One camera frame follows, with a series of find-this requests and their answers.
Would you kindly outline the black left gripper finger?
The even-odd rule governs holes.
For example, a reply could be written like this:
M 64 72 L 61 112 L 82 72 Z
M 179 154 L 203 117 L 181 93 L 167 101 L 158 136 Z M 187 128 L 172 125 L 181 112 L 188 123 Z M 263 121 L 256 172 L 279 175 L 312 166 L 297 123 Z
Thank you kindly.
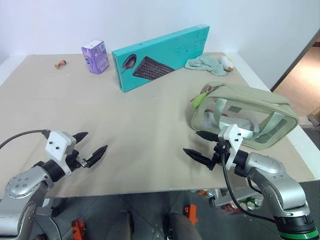
M 91 168 L 94 164 L 96 164 L 104 155 L 108 148 L 108 145 L 104 145 L 100 148 L 98 148 L 92 156 L 86 161 L 86 167 Z
M 79 132 L 76 133 L 72 136 L 71 138 L 71 142 L 73 144 L 78 144 L 79 142 L 81 142 L 89 133 L 84 131 L 84 132 Z

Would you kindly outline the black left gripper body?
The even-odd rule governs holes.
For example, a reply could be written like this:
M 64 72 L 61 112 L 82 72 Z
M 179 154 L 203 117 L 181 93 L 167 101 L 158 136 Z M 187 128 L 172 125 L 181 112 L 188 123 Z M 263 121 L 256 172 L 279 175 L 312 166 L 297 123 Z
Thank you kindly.
M 84 158 L 79 157 L 79 152 L 77 150 L 73 150 L 71 154 L 67 155 L 65 158 L 65 162 L 71 172 L 73 173 L 75 170 L 79 169 L 80 167 L 87 168 L 88 162 Z

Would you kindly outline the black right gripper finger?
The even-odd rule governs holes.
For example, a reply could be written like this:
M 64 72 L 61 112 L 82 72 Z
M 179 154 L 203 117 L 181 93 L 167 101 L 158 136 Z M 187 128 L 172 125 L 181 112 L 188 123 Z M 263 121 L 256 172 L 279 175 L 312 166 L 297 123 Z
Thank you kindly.
M 210 142 L 219 142 L 219 137 L 217 134 L 207 131 L 196 131 L 195 132 L 201 138 L 210 141 Z
M 210 171 L 213 170 L 215 163 L 210 158 L 203 156 L 200 152 L 193 149 L 183 148 L 183 151 L 194 161 L 205 165 Z

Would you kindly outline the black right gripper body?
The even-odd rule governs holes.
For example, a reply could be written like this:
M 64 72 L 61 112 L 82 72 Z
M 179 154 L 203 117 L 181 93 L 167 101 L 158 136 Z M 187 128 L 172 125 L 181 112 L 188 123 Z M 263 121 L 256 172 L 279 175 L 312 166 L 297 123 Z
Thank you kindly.
M 229 159 L 230 156 L 230 148 L 231 148 L 231 144 L 228 140 L 224 140 L 222 142 L 217 142 L 215 147 L 213 148 L 213 156 L 212 156 L 212 165 L 213 168 L 215 167 L 215 165 L 226 165 L 227 161 Z

